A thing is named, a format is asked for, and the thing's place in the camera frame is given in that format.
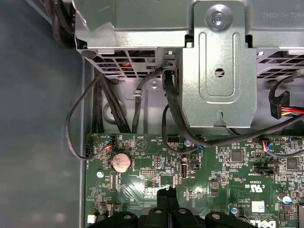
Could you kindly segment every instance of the white label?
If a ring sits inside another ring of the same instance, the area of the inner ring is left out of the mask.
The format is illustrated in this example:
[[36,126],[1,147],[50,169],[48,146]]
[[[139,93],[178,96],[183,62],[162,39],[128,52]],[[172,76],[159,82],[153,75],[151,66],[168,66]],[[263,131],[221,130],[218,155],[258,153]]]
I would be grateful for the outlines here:
[[251,211],[264,213],[265,212],[265,204],[264,201],[252,201],[251,202]]
[[250,191],[251,192],[257,192],[257,193],[260,193],[260,192],[263,192],[263,189],[265,188],[265,185],[260,185],[260,184],[245,184],[245,189],[249,189],[250,188]]
[[95,223],[95,215],[88,215],[87,223]]
[[276,228],[276,221],[250,220],[250,223],[259,228]]

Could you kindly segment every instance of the red wire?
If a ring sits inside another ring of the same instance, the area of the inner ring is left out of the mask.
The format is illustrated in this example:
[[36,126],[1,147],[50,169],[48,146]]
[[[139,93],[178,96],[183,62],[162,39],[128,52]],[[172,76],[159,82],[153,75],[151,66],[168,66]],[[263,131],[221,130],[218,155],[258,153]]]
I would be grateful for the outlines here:
[[293,113],[302,113],[302,114],[304,114],[303,110],[294,109],[294,108],[282,108],[282,112],[293,112]]

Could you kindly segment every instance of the black cable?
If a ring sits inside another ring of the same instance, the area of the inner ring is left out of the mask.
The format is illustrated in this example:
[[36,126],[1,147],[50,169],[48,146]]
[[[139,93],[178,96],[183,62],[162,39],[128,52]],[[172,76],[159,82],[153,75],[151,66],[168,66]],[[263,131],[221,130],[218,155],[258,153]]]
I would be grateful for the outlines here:
[[297,115],[296,117],[293,117],[291,119],[288,119],[282,123],[279,123],[277,125],[259,130],[259,131],[255,131],[252,133],[247,133],[247,134],[243,134],[243,135],[238,135],[238,136],[234,136],[234,137],[228,137],[228,138],[224,138],[224,139],[215,139],[215,140],[209,140],[209,141],[202,141],[197,139],[194,135],[191,134],[191,132],[188,130],[183,116],[181,114],[181,108],[177,99],[177,96],[175,94],[175,88],[173,85],[173,81],[172,81],[172,76],[165,76],[165,80],[164,80],[164,84],[165,84],[165,91],[167,94],[167,99],[168,99],[168,104],[171,110],[171,114],[172,117],[176,123],[176,125],[178,126],[181,134],[190,142],[197,144],[197,145],[202,145],[202,146],[222,146],[222,145],[227,145],[227,144],[232,144],[232,143],[237,143],[240,141],[245,141],[248,139],[252,139],[252,138],[257,138],[263,134],[271,134],[273,132],[282,130],[283,128],[292,125],[300,120],[304,119],[304,114],[300,114]]
[[97,87],[97,104],[96,104],[96,122],[98,133],[104,133],[104,123],[103,123],[103,91],[100,83],[96,84]]
[[241,135],[235,128],[228,128],[233,134],[235,135]]
[[191,149],[191,150],[186,150],[186,151],[176,151],[175,149],[171,148],[168,143],[167,143],[167,134],[166,134],[166,130],[167,130],[167,122],[166,122],[166,113],[168,111],[169,105],[167,105],[165,107],[165,109],[163,110],[162,113],[162,119],[161,119],[161,138],[162,138],[162,143],[165,145],[165,147],[167,148],[168,151],[170,151],[171,153],[177,153],[177,154],[190,154],[193,153],[195,151],[197,151],[197,148]]
[[93,88],[92,133],[97,133],[97,85]]
[[108,79],[104,75],[102,75],[100,78],[100,84],[104,90],[104,94],[106,96],[106,99],[108,100],[108,103],[110,105],[112,114],[116,121],[116,124],[117,124],[118,128],[120,129],[119,131],[121,133],[131,133],[128,122],[124,116],[123,109],[120,106],[113,90],[111,89]]
[[75,40],[74,36],[67,33],[59,23],[56,14],[52,16],[52,31],[55,41],[63,48],[74,48]]
[[[137,86],[137,90],[143,90],[143,86],[150,80],[157,78],[162,73],[162,69],[157,69],[156,71],[148,74]],[[135,112],[132,122],[132,133],[137,133],[137,126],[139,122],[139,114],[141,112],[142,98],[140,96],[135,97]]]
[[79,155],[73,144],[72,144],[72,141],[71,141],[71,137],[70,137],[70,120],[71,120],[71,117],[75,111],[75,109],[78,107],[78,105],[82,102],[82,100],[84,99],[84,97],[90,92],[90,90],[93,88],[93,86],[96,84],[96,82],[102,77],[103,75],[100,74],[98,75],[91,83],[90,85],[86,88],[86,90],[84,91],[84,93],[81,95],[81,97],[79,98],[79,100],[75,103],[75,105],[72,107],[71,111],[69,112],[69,114],[67,115],[67,118],[66,118],[66,124],[65,124],[65,131],[66,131],[66,140],[67,140],[67,144],[68,144],[68,147],[71,151],[71,153],[77,157],[78,159],[80,160],[84,160],[84,161],[87,161],[87,160],[93,160],[95,158],[97,158],[100,154],[104,153],[105,152],[105,149],[102,148],[100,149],[96,154],[93,154],[93,155],[90,155],[89,157],[83,157],[81,155]]
[[52,0],[54,12],[59,20],[60,25],[69,34],[73,35],[75,30],[72,26],[72,20],[62,0]]
[[304,153],[304,150],[298,151],[298,152],[294,152],[294,153],[289,153],[289,154],[276,154],[276,153],[272,153],[272,152],[267,152],[265,154],[271,155],[273,157],[276,158],[290,158],[290,157],[295,157],[298,156],[300,154]]
[[46,8],[46,12],[49,18],[53,18],[53,2],[52,0],[44,0],[44,6]]

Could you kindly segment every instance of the screw hole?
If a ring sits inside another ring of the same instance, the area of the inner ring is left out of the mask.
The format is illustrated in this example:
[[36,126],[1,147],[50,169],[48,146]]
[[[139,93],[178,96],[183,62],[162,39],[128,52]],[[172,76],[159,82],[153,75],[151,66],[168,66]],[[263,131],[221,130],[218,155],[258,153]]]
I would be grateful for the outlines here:
[[222,68],[218,68],[215,70],[216,77],[223,77],[225,75],[225,71]]

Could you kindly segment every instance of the motherboard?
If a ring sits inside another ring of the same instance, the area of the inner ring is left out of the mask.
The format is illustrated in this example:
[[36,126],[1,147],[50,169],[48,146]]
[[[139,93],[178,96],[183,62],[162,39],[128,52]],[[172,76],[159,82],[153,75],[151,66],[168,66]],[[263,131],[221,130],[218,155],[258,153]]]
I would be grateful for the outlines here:
[[[277,154],[304,149],[303,137],[264,137]],[[303,225],[304,155],[269,156],[260,140],[172,154],[161,135],[151,134],[89,134],[87,153],[107,148],[109,140],[114,146],[86,162],[85,227],[122,210],[139,216],[142,208],[156,206],[157,190],[170,186],[180,206],[202,218],[219,211],[260,228]],[[196,147],[178,135],[167,142],[174,149]]]

